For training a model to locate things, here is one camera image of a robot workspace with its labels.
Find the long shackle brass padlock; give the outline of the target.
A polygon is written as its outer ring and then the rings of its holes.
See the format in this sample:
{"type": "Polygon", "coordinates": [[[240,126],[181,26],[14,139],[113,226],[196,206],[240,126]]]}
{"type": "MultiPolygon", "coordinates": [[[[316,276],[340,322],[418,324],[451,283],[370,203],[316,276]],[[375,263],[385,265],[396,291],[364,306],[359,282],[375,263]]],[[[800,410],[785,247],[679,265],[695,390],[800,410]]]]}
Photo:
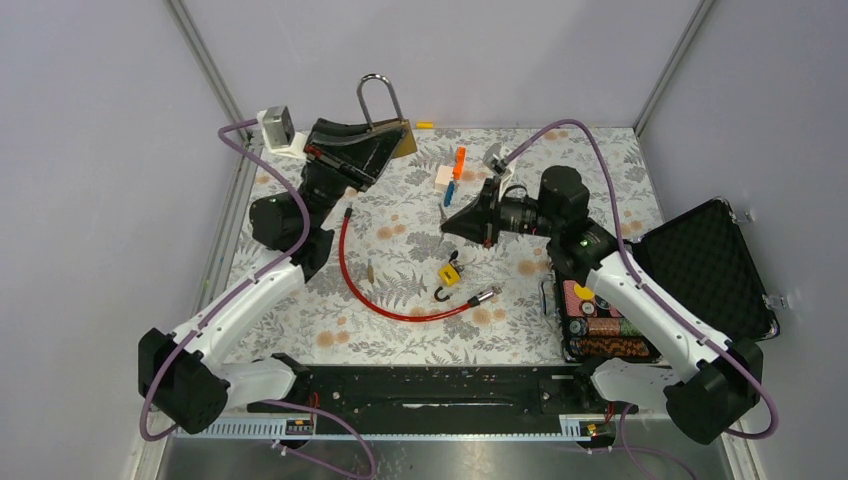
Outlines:
{"type": "Polygon", "coordinates": [[[410,120],[405,115],[399,102],[392,81],[385,75],[379,73],[367,73],[363,75],[356,87],[357,100],[365,123],[370,130],[381,130],[390,127],[398,127],[404,131],[403,139],[395,150],[393,157],[407,157],[418,152],[418,143],[413,133],[410,120]],[[367,86],[370,84],[381,84],[386,93],[384,108],[375,116],[369,101],[367,86]]]}

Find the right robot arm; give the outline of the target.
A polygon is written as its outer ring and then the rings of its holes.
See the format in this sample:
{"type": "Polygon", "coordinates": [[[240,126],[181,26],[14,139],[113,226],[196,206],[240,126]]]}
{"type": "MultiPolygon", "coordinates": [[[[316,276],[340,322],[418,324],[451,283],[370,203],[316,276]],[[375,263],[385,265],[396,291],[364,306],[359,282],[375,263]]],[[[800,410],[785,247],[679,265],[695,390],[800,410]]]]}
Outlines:
{"type": "Polygon", "coordinates": [[[701,444],[724,433],[773,435],[779,414],[762,385],[761,349],[749,340],[731,341],[638,268],[622,239],[590,218],[589,197],[571,167],[544,170],[536,198],[501,197],[500,180],[491,177],[440,229],[486,248],[503,231],[547,238],[554,269],[610,302],[667,362],[667,368],[620,358],[601,362],[573,386],[583,410],[597,412],[610,401],[634,404],[667,414],[701,444]]]}

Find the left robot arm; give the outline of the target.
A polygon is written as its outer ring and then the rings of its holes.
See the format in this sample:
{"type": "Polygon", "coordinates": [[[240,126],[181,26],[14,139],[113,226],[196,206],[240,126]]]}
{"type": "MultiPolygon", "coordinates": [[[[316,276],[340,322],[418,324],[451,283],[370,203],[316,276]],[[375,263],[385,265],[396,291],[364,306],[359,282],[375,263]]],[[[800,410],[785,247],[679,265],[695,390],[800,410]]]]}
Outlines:
{"type": "Polygon", "coordinates": [[[257,262],[189,320],[169,333],[153,328],[139,341],[139,430],[145,440],[156,438],[148,429],[152,408],[198,433],[229,409],[275,400],[296,411],[309,401],[308,381],[286,356],[246,363],[227,358],[258,320],[323,268],[334,239],[323,223],[347,190],[365,192],[377,182],[409,133],[400,120],[370,126],[320,118],[308,134],[286,134],[282,155],[303,164],[298,185],[253,152],[244,153],[284,189],[250,206],[255,238],[264,247],[257,262]]]}

